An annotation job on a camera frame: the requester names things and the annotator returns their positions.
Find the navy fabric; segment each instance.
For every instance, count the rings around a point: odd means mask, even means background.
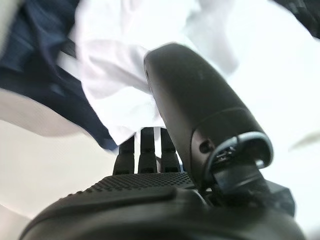
[[[0,59],[0,88],[29,97],[79,125],[104,149],[117,147],[83,92],[56,60],[80,0],[26,0]]]

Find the white cloth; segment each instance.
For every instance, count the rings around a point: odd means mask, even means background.
[[[267,0],[83,0],[75,32],[83,90],[117,144],[163,126],[145,54],[177,42],[203,56],[270,137],[264,176],[292,189],[305,232],[319,228],[320,44],[289,11]]]

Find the wrinkled fabric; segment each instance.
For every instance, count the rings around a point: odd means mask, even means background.
[[[75,29],[84,93],[117,144],[163,126],[143,60],[170,42],[210,62],[279,151],[320,130],[319,44],[274,2],[83,0]]]
[[[104,149],[116,148],[88,103],[81,82],[56,61],[74,25],[79,0],[26,0],[0,59],[0,88],[46,105],[84,128]]]

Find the robotic hand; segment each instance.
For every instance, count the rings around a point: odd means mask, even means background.
[[[168,131],[160,172],[145,128],[138,174],[131,138],[113,176],[46,208],[20,240],[305,239],[290,190],[259,171],[272,162],[268,136],[225,80],[178,44],[151,51],[144,64]]]

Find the white surface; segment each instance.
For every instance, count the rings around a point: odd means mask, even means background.
[[[0,240],[18,240],[30,219],[0,205]]]

